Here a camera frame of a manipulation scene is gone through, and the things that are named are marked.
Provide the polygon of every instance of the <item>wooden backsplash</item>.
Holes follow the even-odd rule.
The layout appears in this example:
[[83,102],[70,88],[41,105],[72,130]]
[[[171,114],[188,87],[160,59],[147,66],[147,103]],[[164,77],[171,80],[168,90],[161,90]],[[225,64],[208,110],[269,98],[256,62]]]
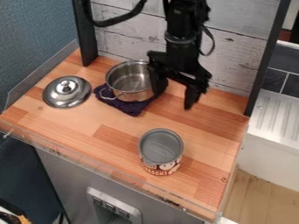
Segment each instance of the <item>wooden backsplash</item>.
[[[131,10],[139,0],[94,0],[94,19]],[[206,25],[216,40],[211,56],[200,57],[212,87],[248,96],[259,68],[280,0],[210,0]],[[149,0],[143,13],[121,24],[96,28],[99,54],[118,60],[146,60],[148,50],[165,51],[162,0]],[[204,36],[202,49],[211,41]]]

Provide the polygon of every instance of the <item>purple cloth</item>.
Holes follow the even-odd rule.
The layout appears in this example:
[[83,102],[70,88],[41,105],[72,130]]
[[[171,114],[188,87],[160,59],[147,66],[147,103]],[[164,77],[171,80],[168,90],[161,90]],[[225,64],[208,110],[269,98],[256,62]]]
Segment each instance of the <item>purple cloth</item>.
[[109,90],[109,87],[107,84],[104,84],[102,86],[99,86],[94,89],[95,97],[102,102],[105,102],[107,105],[110,105],[116,109],[119,109],[123,113],[129,115],[129,116],[139,116],[143,110],[149,106],[149,104],[154,100],[154,97],[148,99],[147,101],[133,101],[133,102],[127,102],[127,101],[120,101],[118,99],[115,100],[105,100],[102,99],[100,96],[101,94],[105,97],[113,98],[115,97],[114,93]]

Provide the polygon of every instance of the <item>blue tile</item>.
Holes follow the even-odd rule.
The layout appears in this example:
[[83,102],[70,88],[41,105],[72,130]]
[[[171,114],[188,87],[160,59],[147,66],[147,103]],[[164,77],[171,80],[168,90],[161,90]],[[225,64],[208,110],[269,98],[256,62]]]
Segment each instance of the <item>blue tile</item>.
[[280,93],[287,73],[269,68],[261,88]]
[[293,73],[289,75],[282,93],[299,98],[299,75]]
[[270,60],[270,67],[299,74],[299,50],[284,45],[276,45]]

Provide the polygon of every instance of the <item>stainless steel pot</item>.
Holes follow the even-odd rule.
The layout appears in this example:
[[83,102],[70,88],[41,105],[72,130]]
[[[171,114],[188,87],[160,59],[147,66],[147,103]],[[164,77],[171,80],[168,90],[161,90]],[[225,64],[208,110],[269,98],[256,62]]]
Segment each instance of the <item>stainless steel pot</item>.
[[106,74],[106,83],[115,94],[114,98],[102,95],[105,100],[119,99],[124,102],[143,102],[154,95],[150,74],[147,68],[148,62],[143,60],[131,60],[114,66]]

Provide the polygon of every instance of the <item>metal lid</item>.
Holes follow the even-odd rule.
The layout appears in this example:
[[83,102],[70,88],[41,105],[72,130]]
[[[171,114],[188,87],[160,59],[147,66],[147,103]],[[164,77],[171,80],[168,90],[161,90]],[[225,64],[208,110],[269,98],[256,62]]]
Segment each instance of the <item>metal lid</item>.
[[183,154],[182,138],[169,129],[153,129],[145,133],[139,143],[139,152],[148,164],[171,163]]
[[44,101],[55,108],[72,108],[80,105],[91,94],[90,84],[76,76],[65,76],[53,80],[43,93]]

